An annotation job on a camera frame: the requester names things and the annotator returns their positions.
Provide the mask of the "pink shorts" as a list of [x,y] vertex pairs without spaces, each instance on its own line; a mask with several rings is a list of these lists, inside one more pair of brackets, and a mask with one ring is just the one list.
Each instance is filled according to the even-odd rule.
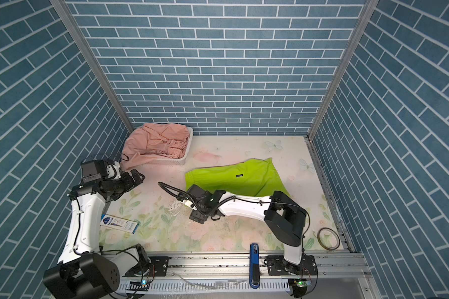
[[168,162],[183,159],[192,136],[193,133],[185,125],[146,123],[126,139],[121,154],[121,168],[128,171],[158,160]]

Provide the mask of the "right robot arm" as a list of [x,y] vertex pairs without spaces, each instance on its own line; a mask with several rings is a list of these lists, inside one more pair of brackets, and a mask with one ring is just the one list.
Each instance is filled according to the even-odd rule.
[[270,196],[251,197],[225,190],[211,193],[194,184],[187,192],[179,193],[178,200],[192,209],[190,219],[200,224],[217,216],[264,222],[283,243],[284,260],[293,265],[301,263],[308,213],[285,193],[275,191]]

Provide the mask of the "neon green shorts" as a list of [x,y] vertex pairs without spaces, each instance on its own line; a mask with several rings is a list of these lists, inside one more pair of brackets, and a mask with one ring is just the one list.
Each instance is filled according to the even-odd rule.
[[197,185],[211,193],[225,190],[241,196],[261,197],[280,191],[290,195],[271,158],[249,159],[228,166],[194,169],[185,174],[185,184],[187,189]]

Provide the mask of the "brown tape roll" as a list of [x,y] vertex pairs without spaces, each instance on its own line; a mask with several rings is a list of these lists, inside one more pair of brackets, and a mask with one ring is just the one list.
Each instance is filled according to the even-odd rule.
[[340,248],[339,234],[329,227],[319,229],[316,237],[319,245],[324,250],[334,251]]

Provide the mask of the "blue handheld tool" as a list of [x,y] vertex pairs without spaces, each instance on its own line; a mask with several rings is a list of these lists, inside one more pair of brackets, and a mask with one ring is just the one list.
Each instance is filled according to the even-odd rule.
[[259,245],[250,244],[249,248],[249,284],[252,289],[258,289],[260,286],[259,271]]

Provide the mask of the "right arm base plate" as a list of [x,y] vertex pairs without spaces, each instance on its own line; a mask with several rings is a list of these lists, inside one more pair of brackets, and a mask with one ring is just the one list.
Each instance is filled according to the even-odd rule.
[[283,255],[268,255],[264,258],[264,264],[270,276],[298,275],[314,276],[318,274],[316,260],[312,255],[304,254],[298,265],[284,260]]

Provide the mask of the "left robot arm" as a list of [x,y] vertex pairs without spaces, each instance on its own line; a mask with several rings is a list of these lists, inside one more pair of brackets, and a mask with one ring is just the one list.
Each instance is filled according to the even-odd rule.
[[45,271],[43,284],[56,299],[101,299],[118,290],[127,274],[144,279],[151,261],[141,245],[102,250],[99,232],[108,200],[119,199],[143,183],[137,170],[84,170],[68,197],[72,217],[65,248],[55,267]]

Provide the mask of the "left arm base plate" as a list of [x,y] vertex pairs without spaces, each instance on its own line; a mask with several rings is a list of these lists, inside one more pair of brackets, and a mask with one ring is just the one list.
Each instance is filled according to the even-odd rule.
[[169,256],[151,256],[148,258],[148,261],[149,263],[145,267],[148,280],[167,275]]

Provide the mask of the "aluminium front rail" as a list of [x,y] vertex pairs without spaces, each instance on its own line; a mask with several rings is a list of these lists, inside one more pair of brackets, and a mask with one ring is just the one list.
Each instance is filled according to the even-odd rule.
[[[149,254],[157,259],[167,257],[162,266],[166,275],[150,276],[155,282],[183,280],[248,280],[249,252],[153,252]],[[364,256],[358,253],[338,251],[332,253],[312,251],[309,255],[315,258],[317,267],[315,275],[310,267],[304,274],[290,274],[282,271],[281,275],[269,275],[268,255],[279,255],[279,252],[263,252],[259,254],[259,271],[262,281],[269,279],[318,278],[318,279],[370,279],[372,277]]]

